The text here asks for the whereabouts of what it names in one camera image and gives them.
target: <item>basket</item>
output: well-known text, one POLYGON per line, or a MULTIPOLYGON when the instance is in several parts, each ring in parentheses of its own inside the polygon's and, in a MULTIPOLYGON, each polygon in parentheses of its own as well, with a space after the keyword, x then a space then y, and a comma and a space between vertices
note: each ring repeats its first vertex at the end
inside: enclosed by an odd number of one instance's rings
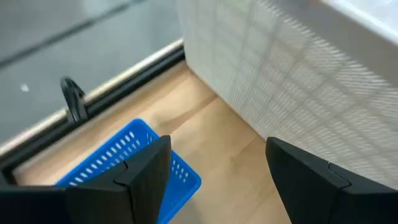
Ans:
MULTIPOLYGON (((159 136, 141 119, 134 119, 91 156, 57 182, 58 186, 75 186, 127 159, 159 136)), ((166 186, 157 223, 167 223, 199 189, 201 178, 174 151, 170 177, 166 186)))

